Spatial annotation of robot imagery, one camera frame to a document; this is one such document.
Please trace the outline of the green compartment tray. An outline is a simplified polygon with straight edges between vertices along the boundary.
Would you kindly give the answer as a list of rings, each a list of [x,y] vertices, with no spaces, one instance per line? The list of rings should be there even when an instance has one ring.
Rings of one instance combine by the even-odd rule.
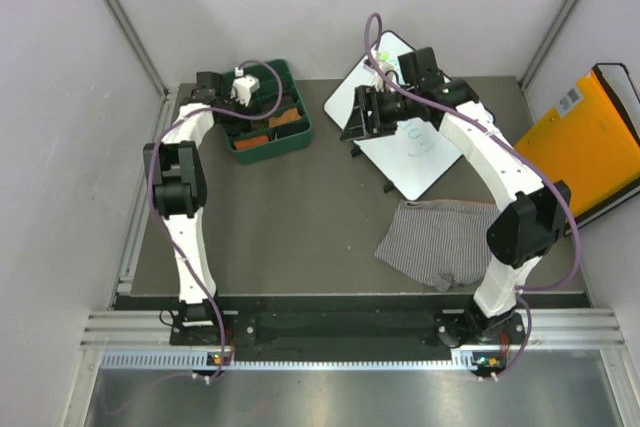
[[[288,63],[252,65],[245,72],[259,80],[244,113],[251,120],[221,118],[229,150],[242,165],[250,165],[302,150],[311,144],[312,121]]]

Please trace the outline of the grey striped underwear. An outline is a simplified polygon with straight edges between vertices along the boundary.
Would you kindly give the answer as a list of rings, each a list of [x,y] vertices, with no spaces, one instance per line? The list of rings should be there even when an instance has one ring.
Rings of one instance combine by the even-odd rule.
[[[402,201],[375,257],[440,292],[483,279],[491,252],[486,233],[496,205],[441,199]]]

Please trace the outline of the olive green underwear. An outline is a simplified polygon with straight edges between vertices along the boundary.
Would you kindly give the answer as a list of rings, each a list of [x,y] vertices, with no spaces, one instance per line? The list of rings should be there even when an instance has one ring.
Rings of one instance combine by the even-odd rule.
[[[251,121],[250,125],[251,125],[252,131],[261,130],[269,127],[268,121],[266,119]]]

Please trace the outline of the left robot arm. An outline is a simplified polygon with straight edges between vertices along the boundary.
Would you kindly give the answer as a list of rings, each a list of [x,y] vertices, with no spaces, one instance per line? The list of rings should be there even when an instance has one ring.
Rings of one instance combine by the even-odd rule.
[[[282,80],[264,63],[276,82],[276,103],[265,113],[253,109],[260,80],[248,71],[250,64],[245,61],[236,67],[230,84],[218,73],[197,73],[196,88],[179,107],[176,119],[143,150],[150,214],[164,230],[178,268],[180,306],[175,328],[192,328],[209,344],[224,337],[227,321],[215,303],[216,283],[203,240],[208,191],[199,147],[214,126],[229,135],[245,134],[252,123],[271,117],[280,106]]]

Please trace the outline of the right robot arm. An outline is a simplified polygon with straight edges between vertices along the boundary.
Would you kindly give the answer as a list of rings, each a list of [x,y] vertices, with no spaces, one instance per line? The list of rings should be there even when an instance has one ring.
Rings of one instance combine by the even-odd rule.
[[[442,343],[492,341],[513,316],[516,293],[557,241],[570,213],[571,192],[526,164],[502,136],[462,79],[448,80],[432,49],[398,58],[403,82],[379,51],[369,49],[364,64],[374,71],[372,86],[354,90],[353,107],[341,140],[365,141],[395,134],[401,121],[429,122],[463,154],[484,181],[499,215],[486,240],[491,253],[486,273],[459,321],[436,321]]]

